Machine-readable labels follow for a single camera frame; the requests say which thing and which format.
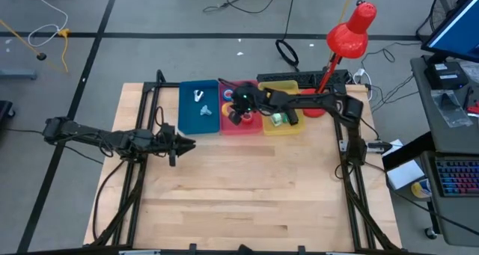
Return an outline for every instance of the keyboard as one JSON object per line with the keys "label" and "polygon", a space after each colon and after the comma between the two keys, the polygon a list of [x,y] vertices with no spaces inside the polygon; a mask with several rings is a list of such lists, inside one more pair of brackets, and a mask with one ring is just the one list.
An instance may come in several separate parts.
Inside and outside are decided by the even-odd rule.
{"label": "keyboard", "polygon": [[479,157],[436,157],[434,162],[432,169],[441,183],[442,196],[479,196]]}
{"label": "keyboard", "polygon": [[[284,81],[294,80],[298,82],[299,88],[317,87],[321,79],[324,77],[323,71],[307,71],[307,72],[292,72],[292,73],[269,73],[257,75],[258,82]],[[331,78],[329,78],[327,85],[340,84],[345,85],[350,80],[347,70],[336,70]]]}

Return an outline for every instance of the colorful keyboard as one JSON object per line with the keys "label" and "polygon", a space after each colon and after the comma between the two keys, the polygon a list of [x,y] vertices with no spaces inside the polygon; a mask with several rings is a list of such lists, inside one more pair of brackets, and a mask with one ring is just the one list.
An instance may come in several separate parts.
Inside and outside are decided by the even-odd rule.
{"label": "colorful keyboard", "polygon": [[478,160],[436,158],[436,176],[445,197],[479,196]]}

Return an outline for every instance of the white cable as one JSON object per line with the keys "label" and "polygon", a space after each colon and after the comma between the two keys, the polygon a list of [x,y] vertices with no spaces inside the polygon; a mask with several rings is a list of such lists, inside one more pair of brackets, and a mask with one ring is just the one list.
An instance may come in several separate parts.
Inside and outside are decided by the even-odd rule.
{"label": "white cable", "polygon": [[[58,11],[58,12],[64,14],[64,15],[65,15],[65,23],[63,24],[63,26],[61,26],[61,28],[58,27],[58,25],[56,25],[56,24],[47,24],[47,25],[41,26],[41,27],[39,27],[38,29],[36,29],[36,30],[34,30],[33,32],[31,32],[31,33],[28,35],[27,41],[28,41],[28,44],[29,44],[30,46],[33,46],[33,47],[43,46],[43,45],[45,45],[46,43],[48,43],[51,39],[53,39],[53,37],[55,37],[55,35],[57,35],[57,33],[58,33],[59,31],[61,31],[61,30],[63,30],[63,29],[65,28],[65,26],[67,25],[67,22],[68,22],[68,15],[67,15],[65,12],[63,12],[62,10],[60,10],[60,9],[58,9],[58,8],[56,8],[56,7],[54,7],[53,5],[49,4],[49,3],[46,2],[45,0],[40,0],[40,1],[42,1],[44,4],[50,6],[51,8],[55,9],[56,11]],[[31,36],[32,36],[34,33],[38,32],[39,30],[41,30],[41,29],[43,29],[43,28],[46,28],[46,27],[55,27],[55,28],[57,29],[57,31],[56,31],[49,39],[43,41],[43,43],[40,43],[40,44],[38,44],[38,45],[34,45],[34,44],[30,41]]]}
{"label": "white cable", "polygon": [[[373,82],[371,81],[371,77],[369,76],[369,74],[366,72],[366,70],[362,69],[362,68],[359,68],[358,71],[353,75],[353,82],[354,84],[359,84],[359,82],[356,81],[356,76],[363,76],[363,75],[366,75],[367,77],[367,80],[369,81],[369,85],[372,86],[373,85]],[[371,89],[369,91],[369,95],[368,95],[368,98],[367,100],[368,101],[371,101],[371,99],[373,99],[373,90]]]}

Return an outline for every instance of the plastic tray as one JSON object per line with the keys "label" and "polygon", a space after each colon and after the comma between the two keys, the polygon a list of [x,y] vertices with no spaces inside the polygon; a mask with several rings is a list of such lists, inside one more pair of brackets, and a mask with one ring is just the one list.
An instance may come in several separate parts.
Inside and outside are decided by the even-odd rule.
{"label": "plastic tray", "polygon": [[[204,92],[203,98],[195,102],[195,90]],[[200,115],[200,110],[208,105],[211,115]],[[218,82],[202,80],[180,83],[180,104],[178,106],[178,129],[186,135],[219,131]]]}
{"label": "plastic tray", "polygon": [[[233,82],[236,85],[241,85],[242,82]],[[255,85],[257,85],[256,80],[248,80]],[[238,126],[234,125],[228,117],[223,116],[221,113],[222,106],[228,102],[223,98],[223,92],[227,89],[233,90],[233,87],[226,86],[224,84],[219,84],[219,127],[222,135],[247,135],[261,132],[263,130],[263,121],[261,120],[261,114],[259,112],[252,113],[253,121],[251,123],[241,122]]]}
{"label": "plastic tray", "polygon": [[[261,82],[258,85],[260,90],[265,87],[273,90],[282,90],[288,94],[298,94],[298,82],[294,80],[279,81],[279,82]],[[289,123],[283,123],[278,127],[275,127],[270,117],[261,116],[263,118],[263,131],[265,135],[295,135],[299,134],[305,129],[305,116],[301,109],[296,109],[299,122],[296,125],[291,126]]]}

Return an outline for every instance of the lamp base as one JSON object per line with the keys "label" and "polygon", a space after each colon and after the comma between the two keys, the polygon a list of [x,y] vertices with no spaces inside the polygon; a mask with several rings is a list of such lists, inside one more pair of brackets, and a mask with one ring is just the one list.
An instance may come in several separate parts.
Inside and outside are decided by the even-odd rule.
{"label": "lamp base", "polygon": [[[313,88],[305,89],[301,92],[301,94],[314,94],[315,91],[316,89]],[[306,117],[321,117],[326,113],[326,111],[323,109],[303,109],[302,112]]]}

